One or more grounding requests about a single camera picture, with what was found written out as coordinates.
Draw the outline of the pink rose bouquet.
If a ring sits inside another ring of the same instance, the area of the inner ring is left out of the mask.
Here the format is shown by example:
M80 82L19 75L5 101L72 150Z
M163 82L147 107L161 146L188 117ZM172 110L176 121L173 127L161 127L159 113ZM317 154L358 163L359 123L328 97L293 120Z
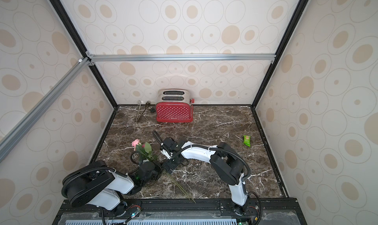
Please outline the pink rose bouquet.
M147 162L154 162L157 160L157 156L153 154L153 150L151 145L148 142L145 142L144 144L139 140L136 139L132 142L132 147L134 148L134 151L130 155L130 160L139 166L142 165L144 161ZM162 171L163 175L165 175L169 180L180 189L182 194L189 200L195 202L193 196L184 189L184 187L168 172L165 170Z

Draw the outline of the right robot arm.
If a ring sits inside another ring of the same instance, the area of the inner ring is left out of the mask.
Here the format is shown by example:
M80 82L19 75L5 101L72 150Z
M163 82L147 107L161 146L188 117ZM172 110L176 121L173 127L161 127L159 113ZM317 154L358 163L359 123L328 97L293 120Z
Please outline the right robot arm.
M245 181L251 176L251 169L230 145L225 142L214 146L191 141L177 143L167 137L160 143L160 152L166 157L162 168L168 174L172 174L186 160L209 163L219 178L228 184L232 202L240 207L245 206L248 199Z

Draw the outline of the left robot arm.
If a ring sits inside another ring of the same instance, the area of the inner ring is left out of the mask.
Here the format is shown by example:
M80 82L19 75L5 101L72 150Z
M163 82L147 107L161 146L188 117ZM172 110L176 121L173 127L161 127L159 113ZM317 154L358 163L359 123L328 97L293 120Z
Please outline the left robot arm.
M72 207L89 204L108 211L123 207L121 195L134 195L162 173L161 164L145 160L130 174L121 173L99 160L66 176L62 196Z

